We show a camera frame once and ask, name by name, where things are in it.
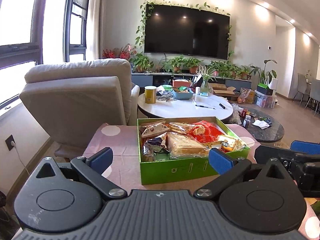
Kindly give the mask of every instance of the pink tablecloth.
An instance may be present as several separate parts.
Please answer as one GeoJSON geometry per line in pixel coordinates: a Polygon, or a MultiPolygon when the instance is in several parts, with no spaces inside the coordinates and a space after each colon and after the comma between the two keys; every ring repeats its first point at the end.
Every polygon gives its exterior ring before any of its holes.
{"type": "MultiPolygon", "coordinates": [[[[245,128],[237,124],[228,124],[227,126],[239,137],[249,137],[254,140],[254,145],[251,146],[248,159],[255,162],[253,158],[254,151],[260,143],[258,143],[245,128]]],[[[130,192],[131,189],[189,189],[191,192],[194,192],[216,177],[211,176],[165,184],[142,185],[138,157],[137,126],[101,125],[90,141],[83,156],[88,158],[104,147],[112,148],[113,163],[103,173],[103,176],[128,192],[130,192]]]]}

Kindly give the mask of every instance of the gray chair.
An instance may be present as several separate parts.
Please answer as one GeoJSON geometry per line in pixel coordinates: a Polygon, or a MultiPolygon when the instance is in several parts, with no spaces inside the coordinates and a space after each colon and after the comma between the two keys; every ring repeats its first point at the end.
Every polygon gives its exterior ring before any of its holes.
{"type": "Polygon", "coordinates": [[[58,142],[55,155],[81,156],[97,128],[137,125],[139,87],[124,59],[37,65],[25,75],[20,99],[58,142]]]}
{"type": "Polygon", "coordinates": [[[296,98],[298,93],[302,93],[302,98],[301,98],[300,104],[299,104],[299,105],[301,105],[304,95],[309,95],[310,90],[308,89],[307,79],[306,79],[305,75],[300,74],[300,73],[298,73],[298,91],[297,91],[296,95],[294,96],[294,98],[292,99],[292,101],[296,98]]]}
{"type": "Polygon", "coordinates": [[[308,103],[306,104],[306,107],[309,104],[311,99],[317,101],[317,104],[315,104],[316,111],[314,114],[314,115],[316,115],[317,109],[319,108],[319,102],[320,102],[320,80],[316,80],[316,79],[312,80],[310,98],[308,100],[308,103]]]}

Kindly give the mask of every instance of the wall outlet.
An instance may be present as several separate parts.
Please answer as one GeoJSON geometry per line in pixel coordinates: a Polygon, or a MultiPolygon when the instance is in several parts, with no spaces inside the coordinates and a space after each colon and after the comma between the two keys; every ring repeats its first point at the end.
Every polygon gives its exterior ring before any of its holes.
{"type": "Polygon", "coordinates": [[[5,140],[5,144],[7,145],[9,151],[12,150],[13,146],[11,145],[11,142],[14,141],[13,139],[13,135],[10,135],[6,140],[5,140]]]}

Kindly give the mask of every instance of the black tv screen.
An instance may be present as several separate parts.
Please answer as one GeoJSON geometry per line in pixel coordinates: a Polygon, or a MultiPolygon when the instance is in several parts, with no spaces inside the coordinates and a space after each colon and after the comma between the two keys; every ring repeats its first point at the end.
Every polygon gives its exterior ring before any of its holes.
{"type": "Polygon", "coordinates": [[[154,5],[146,20],[144,51],[227,59],[229,25],[230,17],[226,15],[154,5]]]}

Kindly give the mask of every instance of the pen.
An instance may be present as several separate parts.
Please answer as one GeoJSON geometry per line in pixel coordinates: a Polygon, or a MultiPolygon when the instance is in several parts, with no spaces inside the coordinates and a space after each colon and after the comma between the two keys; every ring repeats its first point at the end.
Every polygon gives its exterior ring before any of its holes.
{"type": "Polygon", "coordinates": [[[201,106],[201,105],[196,105],[196,106],[199,106],[199,107],[204,107],[204,108],[209,108],[209,109],[214,109],[214,110],[215,110],[215,108],[214,108],[214,107],[209,107],[209,106],[201,106]]]}

